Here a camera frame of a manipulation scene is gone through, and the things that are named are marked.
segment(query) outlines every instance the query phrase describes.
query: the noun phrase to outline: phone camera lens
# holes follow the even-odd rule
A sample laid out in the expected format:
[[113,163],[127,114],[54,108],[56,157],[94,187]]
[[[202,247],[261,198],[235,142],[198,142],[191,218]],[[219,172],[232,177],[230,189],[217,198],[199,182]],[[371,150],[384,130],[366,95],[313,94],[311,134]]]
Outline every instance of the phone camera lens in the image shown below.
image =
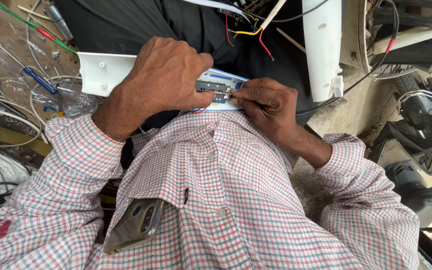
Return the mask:
[[144,216],[144,219],[142,220],[141,232],[144,232],[148,229],[149,221],[151,220],[151,216],[153,215],[154,210],[155,210],[155,208],[153,206],[147,210],[146,215]]
[[136,209],[133,211],[132,216],[134,217],[141,211],[141,206],[136,207]]

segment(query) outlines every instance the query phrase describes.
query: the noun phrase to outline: hand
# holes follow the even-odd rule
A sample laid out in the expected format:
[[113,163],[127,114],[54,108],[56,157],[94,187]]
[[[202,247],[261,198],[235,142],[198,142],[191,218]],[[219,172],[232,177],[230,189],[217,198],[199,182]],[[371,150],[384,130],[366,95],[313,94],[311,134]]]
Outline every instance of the hand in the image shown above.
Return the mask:
[[243,107],[254,125],[286,150],[303,157],[314,168],[326,164],[331,145],[296,122],[298,91],[269,78],[254,79],[233,90],[231,101]]
[[123,142],[153,114],[208,107],[214,92],[196,92],[195,85],[212,66],[210,54],[198,54],[184,41],[153,37],[142,46],[128,76],[93,114],[93,122]]

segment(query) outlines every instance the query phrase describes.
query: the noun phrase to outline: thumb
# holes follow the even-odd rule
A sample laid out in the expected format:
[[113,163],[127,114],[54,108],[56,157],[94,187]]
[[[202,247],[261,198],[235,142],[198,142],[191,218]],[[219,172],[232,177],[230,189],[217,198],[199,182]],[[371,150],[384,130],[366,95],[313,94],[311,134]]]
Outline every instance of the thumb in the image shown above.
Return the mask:
[[188,109],[206,108],[211,105],[216,93],[213,91],[194,92],[188,100]]
[[231,99],[231,102],[237,103],[237,105],[243,107],[251,119],[258,119],[263,113],[258,103],[254,100],[249,100],[242,97],[234,97]]

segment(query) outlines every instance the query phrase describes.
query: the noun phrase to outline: shirt button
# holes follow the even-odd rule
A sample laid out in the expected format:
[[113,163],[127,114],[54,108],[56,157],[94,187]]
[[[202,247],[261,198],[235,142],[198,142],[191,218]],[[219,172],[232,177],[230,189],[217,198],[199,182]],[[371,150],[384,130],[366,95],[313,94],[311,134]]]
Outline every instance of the shirt button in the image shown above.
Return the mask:
[[218,215],[219,217],[224,217],[226,216],[226,210],[221,208],[218,211],[216,211],[216,215]]
[[214,158],[214,157],[215,157],[214,152],[209,152],[209,153],[206,154],[206,158],[207,158],[207,159],[212,159],[212,158]]

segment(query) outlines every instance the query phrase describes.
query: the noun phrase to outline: blue screwdriver handle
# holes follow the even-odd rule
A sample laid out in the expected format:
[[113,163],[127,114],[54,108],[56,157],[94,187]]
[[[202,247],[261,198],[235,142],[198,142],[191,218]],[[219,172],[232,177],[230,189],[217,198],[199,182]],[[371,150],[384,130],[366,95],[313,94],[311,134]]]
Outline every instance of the blue screwdriver handle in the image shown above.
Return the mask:
[[25,67],[22,70],[24,70],[27,75],[33,77],[33,80],[40,86],[42,86],[44,89],[46,89],[49,93],[54,95],[58,92],[56,88],[49,84],[45,79],[41,78],[41,76],[36,74],[30,67]]

